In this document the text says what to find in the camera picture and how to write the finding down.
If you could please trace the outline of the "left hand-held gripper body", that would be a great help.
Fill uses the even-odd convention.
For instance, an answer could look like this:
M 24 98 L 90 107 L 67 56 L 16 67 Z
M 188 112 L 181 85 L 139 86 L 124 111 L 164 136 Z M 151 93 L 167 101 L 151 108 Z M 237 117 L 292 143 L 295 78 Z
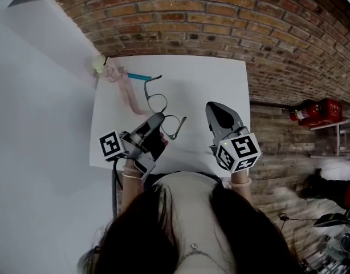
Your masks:
M 157 159 L 165 150 L 165 146 L 161 142 L 161 136 L 148 142 L 134 142 L 132 132 L 119 134 L 117 131 L 113 131 L 102 136 L 99 143 L 106 161 L 132 160 L 134 167 L 140 172 L 141 180 L 147 178 L 155 168 Z

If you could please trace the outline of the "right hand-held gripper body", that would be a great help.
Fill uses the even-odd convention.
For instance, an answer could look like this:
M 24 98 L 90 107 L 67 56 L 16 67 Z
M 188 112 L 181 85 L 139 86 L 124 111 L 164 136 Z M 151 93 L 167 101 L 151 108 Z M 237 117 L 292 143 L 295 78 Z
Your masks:
M 249 133 L 246 126 L 210 130 L 214 136 L 210 149 L 224 170 L 235 173 L 249 169 L 261 156 L 255 134 Z

